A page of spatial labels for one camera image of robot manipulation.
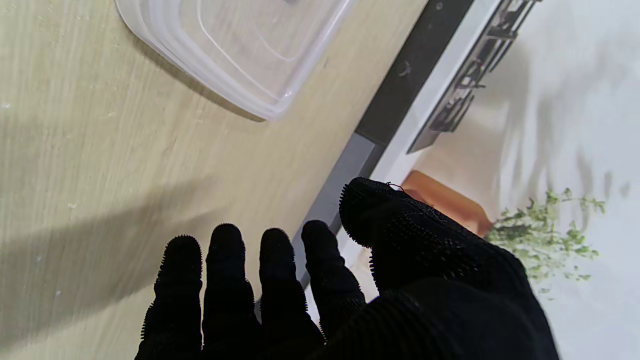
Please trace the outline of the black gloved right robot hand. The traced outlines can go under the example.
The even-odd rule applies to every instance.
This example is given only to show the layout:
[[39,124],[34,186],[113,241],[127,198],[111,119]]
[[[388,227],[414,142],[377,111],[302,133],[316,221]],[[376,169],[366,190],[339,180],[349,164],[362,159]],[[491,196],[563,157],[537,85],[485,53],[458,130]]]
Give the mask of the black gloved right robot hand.
[[242,233],[213,230],[208,254],[167,243],[137,360],[557,360],[523,264],[407,192],[364,177],[343,187],[346,233],[371,250],[379,296],[366,301],[320,220],[301,239],[319,315],[307,311],[295,253],[279,228],[260,242],[261,317]]

